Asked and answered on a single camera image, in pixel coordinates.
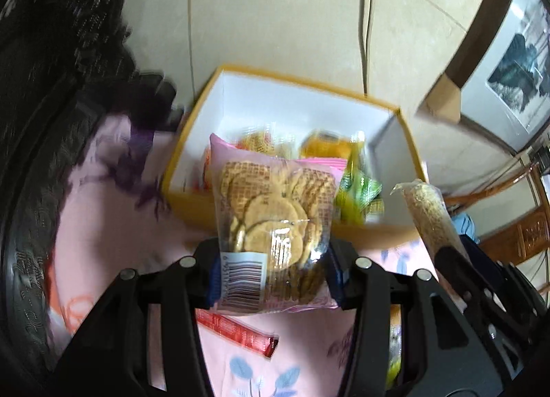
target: bed sheet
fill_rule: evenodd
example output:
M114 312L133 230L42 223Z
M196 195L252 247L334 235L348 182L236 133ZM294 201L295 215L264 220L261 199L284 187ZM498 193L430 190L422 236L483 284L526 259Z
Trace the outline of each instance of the bed sheet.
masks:
M108 116L70 172L70 192L47 266L48 337L61 355L94 303L123 268L150 273L193 254L210 237L172 216L159 192L173 133L138 132L125 116ZM421 240L360 253L388 271L435 269ZM333 397L338 393L354 311L317 309L236 318L279 336L271 357L242 348L199 327L214 394L219 397ZM150 381L165 388L160 312L150 318Z

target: red snack wrapper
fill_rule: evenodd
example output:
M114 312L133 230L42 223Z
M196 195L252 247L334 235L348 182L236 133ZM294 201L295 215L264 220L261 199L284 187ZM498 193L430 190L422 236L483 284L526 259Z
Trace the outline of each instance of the red snack wrapper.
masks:
M268 359L271 358L277 344L279 344L278 336L263 334L223 315L196 309L195 317L197 323L207 329Z

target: white barcode label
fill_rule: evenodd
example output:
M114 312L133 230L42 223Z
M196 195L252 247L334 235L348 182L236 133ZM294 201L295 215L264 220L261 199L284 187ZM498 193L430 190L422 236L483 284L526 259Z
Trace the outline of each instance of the white barcode label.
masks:
M267 254L221 253L222 295L219 308L257 312L266 286Z

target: metal bolt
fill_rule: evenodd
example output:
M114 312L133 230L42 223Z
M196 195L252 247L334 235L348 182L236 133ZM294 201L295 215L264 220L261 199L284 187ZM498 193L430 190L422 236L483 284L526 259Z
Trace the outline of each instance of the metal bolt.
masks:
M489 324L489 334L492 339L495 339L497 337L497 329L492 324Z
M120 279L123 281L129 281L130 279L134 279L136 276L136 271L132 270L131 268L125 268L120 272Z
M372 267L372 260L370 260L368 257L358 257L355 260L355 265L357 265L359 268L367 270L367 268Z
M418 270L416 272L416 276L418 276L418 278L422 281L429 281L430 279L432 279L432 274L428 270L425 270L424 268L421 268L420 270Z
M192 268L197 263L193 256L185 256L179 260L179 265L183 268Z

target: pink plastic wrapper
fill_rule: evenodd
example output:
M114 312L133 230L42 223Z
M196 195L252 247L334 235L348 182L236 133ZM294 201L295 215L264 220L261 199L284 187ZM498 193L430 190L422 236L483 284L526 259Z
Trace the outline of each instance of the pink plastic wrapper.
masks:
M214 134L210 142L222 272L216 310L334 307L320 259L342 171L239 150Z

